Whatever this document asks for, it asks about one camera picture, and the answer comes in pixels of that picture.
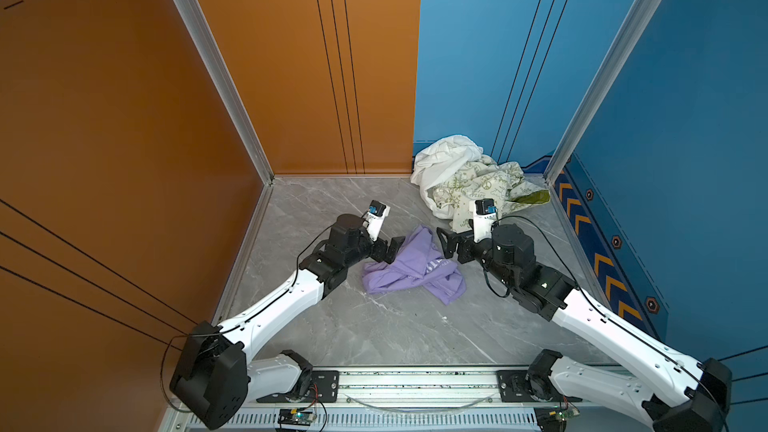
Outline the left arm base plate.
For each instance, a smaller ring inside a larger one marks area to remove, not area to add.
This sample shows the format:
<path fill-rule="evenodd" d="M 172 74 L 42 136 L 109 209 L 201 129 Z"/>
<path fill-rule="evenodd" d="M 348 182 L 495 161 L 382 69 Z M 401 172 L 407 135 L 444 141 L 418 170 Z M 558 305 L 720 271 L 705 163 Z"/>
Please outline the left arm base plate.
<path fill-rule="evenodd" d="M 309 404 L 319 398 L 324 404 L 335 403 L 339 392 L 339 370 L 314 370 L 308 382 L 308 388 L 302 395 L 274 393 L 259 398 L 258 403 L 300 403 Z"/>

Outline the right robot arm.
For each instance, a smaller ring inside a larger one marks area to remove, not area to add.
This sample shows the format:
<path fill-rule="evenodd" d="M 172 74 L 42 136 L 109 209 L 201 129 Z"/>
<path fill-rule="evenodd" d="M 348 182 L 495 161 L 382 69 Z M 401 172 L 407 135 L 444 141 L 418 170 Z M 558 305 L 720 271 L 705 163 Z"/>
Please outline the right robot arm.
<path fill-rule="evenodd" d="M 601 350 L 623 373 L 582 364 L 545 349 L 530 364 L 529 393 L 540 401 L 575 397 L 630 417 L 654 431 L 725 431 L 732 373 L 722 362 L 699 361 L 625 322 L 569 274 L 540 263 L 531 237 L 515 224 L 486 233 L 438 229 L 443 254 L 476 262 L 504 296 Z"/>

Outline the purple cloth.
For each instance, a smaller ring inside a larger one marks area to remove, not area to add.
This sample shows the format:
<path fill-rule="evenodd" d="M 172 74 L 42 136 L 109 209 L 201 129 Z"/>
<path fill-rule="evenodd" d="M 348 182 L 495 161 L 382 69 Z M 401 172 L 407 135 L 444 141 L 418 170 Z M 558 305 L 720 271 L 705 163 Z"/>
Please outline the purple cloth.
<path fill-rule="evenodd" d="M 434 243 L 432 230 L 423 225 L 405 238 L 391 264 L 365 265 L 362 284 L 369 294 L 423 287 L 444 305 L 456 301 L 467 290 L 458 264 L 443 256 Z"/>

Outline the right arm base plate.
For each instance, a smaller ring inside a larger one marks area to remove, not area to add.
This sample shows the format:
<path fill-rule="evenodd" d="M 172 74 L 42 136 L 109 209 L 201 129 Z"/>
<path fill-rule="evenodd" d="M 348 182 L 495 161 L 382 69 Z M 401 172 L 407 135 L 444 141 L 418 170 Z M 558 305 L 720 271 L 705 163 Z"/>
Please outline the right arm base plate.
<path fill-rule="evenodd" d="M 582 402 L 575 396 L 564 396 L 549 378 L 542 375 L 529 376 L 527 371 L 502 369 L 495 372 L 497 388 L 504 403 L 512 402 L 557 402 L 565 400 Z"/>

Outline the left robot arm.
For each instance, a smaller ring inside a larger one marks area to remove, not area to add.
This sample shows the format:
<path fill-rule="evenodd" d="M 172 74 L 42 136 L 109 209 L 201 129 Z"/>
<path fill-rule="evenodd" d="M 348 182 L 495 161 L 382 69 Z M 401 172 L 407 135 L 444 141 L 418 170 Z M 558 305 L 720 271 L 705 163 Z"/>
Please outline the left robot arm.
<path fill-rule="evenodd" d="M 389 212 L 372 201 L 362 215 L 338 216 L 320 240 L 298 254 L 283 284 L 243 312 L 218 325 L 203 321 L 186 335 L 169 382 L 182 411 L 216 430 L 247 402 L 274 394 L 295 401 L 308 397 L 313 367 L 303 356 L 293 350 L 263 360 L 256 355 L 295 317 L 340 286 L 352 266 L 365 259 L 393 262 L 404 239 L 381 238 Z"/>

